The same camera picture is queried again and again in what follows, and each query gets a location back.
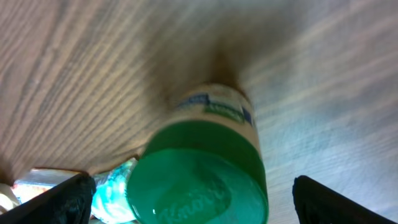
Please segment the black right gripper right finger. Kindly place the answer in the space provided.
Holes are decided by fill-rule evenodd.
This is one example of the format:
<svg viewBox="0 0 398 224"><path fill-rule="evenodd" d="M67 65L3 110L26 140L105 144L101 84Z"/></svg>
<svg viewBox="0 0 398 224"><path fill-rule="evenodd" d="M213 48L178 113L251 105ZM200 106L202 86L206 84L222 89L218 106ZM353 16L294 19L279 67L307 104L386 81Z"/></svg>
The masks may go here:
<svg viewBox="0 0 398 224"><path fill-rule="evenodd" d="M292 194L300 224L395 224L305 175Z"/></svg>

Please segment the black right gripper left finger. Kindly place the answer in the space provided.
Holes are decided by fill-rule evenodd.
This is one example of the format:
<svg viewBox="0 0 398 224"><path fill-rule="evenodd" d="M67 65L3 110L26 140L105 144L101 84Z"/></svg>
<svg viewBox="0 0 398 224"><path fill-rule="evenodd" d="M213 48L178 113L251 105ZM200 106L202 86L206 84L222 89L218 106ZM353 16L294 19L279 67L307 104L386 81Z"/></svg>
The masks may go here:
<svg viewBox="0 0 398 224"><path fill-rule="evenodd" d="M79 173L1 215L1 224L88 224L96 184Z"/></svg>

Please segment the green lid beige jar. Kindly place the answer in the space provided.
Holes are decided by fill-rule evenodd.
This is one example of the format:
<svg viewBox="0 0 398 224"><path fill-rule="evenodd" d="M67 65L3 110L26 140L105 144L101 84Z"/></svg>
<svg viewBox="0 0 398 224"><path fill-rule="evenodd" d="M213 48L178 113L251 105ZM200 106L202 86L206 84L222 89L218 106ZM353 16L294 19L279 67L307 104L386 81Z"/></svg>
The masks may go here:
<svg viewBox="0 0 398 224"><path fill-rule="evenodd" d="M253 108L211 83L182 97L126 182L141 223L266 224L266 174Z"/></svg>

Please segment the orange Kleenex tissue pack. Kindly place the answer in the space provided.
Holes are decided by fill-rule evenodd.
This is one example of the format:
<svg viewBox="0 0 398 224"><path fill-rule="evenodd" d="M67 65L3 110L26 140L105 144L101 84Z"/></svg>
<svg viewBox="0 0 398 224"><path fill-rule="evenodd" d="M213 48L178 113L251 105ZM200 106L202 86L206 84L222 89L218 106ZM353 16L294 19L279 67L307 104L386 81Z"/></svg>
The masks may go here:
<svg viewBox="0 0 398 224"><path fill-rule="evenodd" d="M31 169L11 187L20 204L54 188L79 172L60 169Z"/></svg>

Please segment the teal Kleenex tissue pack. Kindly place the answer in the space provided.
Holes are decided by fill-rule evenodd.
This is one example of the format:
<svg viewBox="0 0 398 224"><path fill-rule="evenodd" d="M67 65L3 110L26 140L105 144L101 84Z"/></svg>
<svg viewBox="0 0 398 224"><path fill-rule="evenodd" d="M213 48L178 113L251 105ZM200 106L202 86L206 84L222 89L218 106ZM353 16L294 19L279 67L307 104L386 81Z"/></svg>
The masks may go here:
<svg viewBox="0 0 398 224"><path fill-rule="evenodd" d="M134 223L126 198L126 182L137 160L131 158L113 170L93 176L96 192L91 204L92 215L103 223Z"/></svg>

